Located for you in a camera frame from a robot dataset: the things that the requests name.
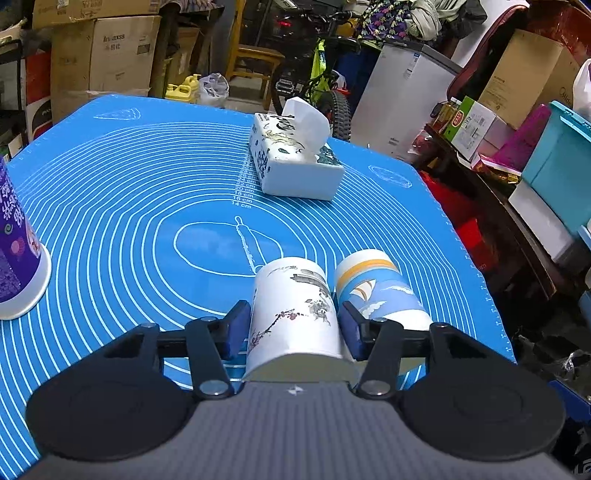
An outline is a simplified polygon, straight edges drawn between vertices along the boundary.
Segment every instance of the paper cup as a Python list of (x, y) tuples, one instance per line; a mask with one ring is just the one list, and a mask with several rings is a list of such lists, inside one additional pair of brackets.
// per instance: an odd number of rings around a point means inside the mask
[[(345, 258), (336, 269), (338, 305), (349, 300), (367, 319), (386, 318), (407, 330), (428, 330), (431, 317), (421, 305), (396, 264), (381, 250), (361, 250)], [(402, 359), (400, 373), (423, 359)]]
[(50, 276), (49, 252), (37, 239), (0, 161), (0, 320), (31, 310)]
[(335, 306), (322, 269), (288, 257), (255, 277), (245, 381), (355, 384), (358, 372), (341, 355)]

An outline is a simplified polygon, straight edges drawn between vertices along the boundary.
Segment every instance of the bicycle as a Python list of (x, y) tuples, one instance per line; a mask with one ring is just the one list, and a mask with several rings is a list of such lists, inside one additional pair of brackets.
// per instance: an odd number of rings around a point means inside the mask
[(361, 48), (357, 40), (335, 32), (339, 25), (353, 18), (358, 18), (353, 12), (333, 15), (318, 15), (304, 9), (288, 12), (278, 21), (279, 34), (283, 29), (282, 34), (290, 37), (290, 43), (293, 38), (294, 48), (282, 52), (288, 60), (276, 68), (269, 86), (278, 115), (285, 101), (297, 96), (318, 109), (329, 120), (332, 136), (344, 141), (349, 141), (351, 136), (349, 92), (339, 87), (339, 75), (334, 67), (340, 54), (358, 53)]

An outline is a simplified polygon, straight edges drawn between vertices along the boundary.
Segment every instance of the white tissue box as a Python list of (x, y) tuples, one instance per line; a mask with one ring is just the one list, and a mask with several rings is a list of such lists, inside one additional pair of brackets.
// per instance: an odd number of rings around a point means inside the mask
[(345, 169), (328, 145), (315, 155), (298, 139), (293, 118), (256, 113), (250, 148), (269, 195), (332, 200)]

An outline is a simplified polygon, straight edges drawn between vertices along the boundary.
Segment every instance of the red object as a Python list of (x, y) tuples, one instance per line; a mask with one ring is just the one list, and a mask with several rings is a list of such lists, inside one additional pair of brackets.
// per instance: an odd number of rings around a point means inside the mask
[(37, 53), (25, 59), (27, 135), (29, 142), (49, 130), (51, 122), (51, 52)]
[(486, 272), (497, 266), (498, 259), (486, 244), (476, 218), (468, 220), (456, 232), (478, 270)]
[(463, 193), (435, 180), (424, 171), (420, 171), (419, 175), (456, 230), (470, 218), (476, 216), (478, 211), (476, 204)]
[(568, 2), (532, 2), (526, 30), (562, 43), (579, 65), (591, 57), (591, 18)]

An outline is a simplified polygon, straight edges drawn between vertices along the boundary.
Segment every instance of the yellow bicycle frame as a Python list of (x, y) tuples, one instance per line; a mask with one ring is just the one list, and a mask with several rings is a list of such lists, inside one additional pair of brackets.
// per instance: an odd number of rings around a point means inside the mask
[[(319, 40), (314, 51), (314, 59), (312, 61), (312, 71), (310, 73), (310, 80), (320, 77), (326, 70), (326, 54), (324, 53), (324, 40)], [(318, 83), (314, 86), (310, 97), (307, 100), (315, 105), (322, 92), (330, 90), (330, 85), (325, 77), (320, 78)]]

